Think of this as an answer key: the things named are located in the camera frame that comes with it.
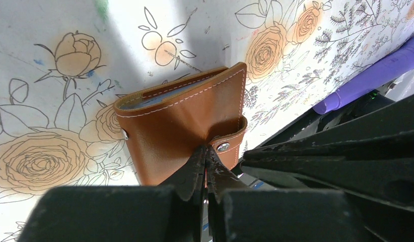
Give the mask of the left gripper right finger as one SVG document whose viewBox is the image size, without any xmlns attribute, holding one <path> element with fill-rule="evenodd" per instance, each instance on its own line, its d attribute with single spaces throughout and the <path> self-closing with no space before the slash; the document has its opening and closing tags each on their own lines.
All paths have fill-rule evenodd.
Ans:
<svg viewBox="0 0 414 242">
<path fill-rule="evenodd" d="M 255 190 L 228 170 L 212 147 L 205 164 L 214 241 L 372 241 L 343 192 Z"/>
</svg>

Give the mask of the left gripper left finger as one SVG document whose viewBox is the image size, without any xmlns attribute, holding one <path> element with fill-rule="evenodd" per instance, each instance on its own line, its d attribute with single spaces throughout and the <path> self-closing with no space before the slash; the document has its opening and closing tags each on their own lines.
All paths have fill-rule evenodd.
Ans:
<svg viewBox="0 0 414 242">
<path fill-rule="evenodd" d="M 157 186 L 49 190 L 19 241 L 200 241 L 206 146 Z"/>
</svg>

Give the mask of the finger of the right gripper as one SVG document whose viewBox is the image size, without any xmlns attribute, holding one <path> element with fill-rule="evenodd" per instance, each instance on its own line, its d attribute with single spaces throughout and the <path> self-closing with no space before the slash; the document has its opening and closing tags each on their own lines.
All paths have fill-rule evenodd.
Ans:
<svg viewBox="0 0 414 242">
<path fill-rule="evenodd" d="M 309 137 L 246 151 L 244 160 L 327 145 L 358 144 L 414 134 L 414 94 Z"/>
<path fill-rule="evenodd" d="M 414 241 L 414 141 L 287 142 L 244 154 L 241 168 L 280 187 L 335 189 L 379 241 Z"/>
</svg>

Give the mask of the brown leather card holder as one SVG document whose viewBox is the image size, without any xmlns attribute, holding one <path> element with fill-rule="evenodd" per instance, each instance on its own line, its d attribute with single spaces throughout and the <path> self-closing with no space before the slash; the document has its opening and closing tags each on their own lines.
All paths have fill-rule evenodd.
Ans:
<svg viewBox="0 0 414 242">
<path fill-rule="evenodd" d="M 113 103 L 143 186 L 156 186 L 210 145 L 228 169 L 239 160 L 247 65 L 236 63 L 128 94 Z"/>
</svg>

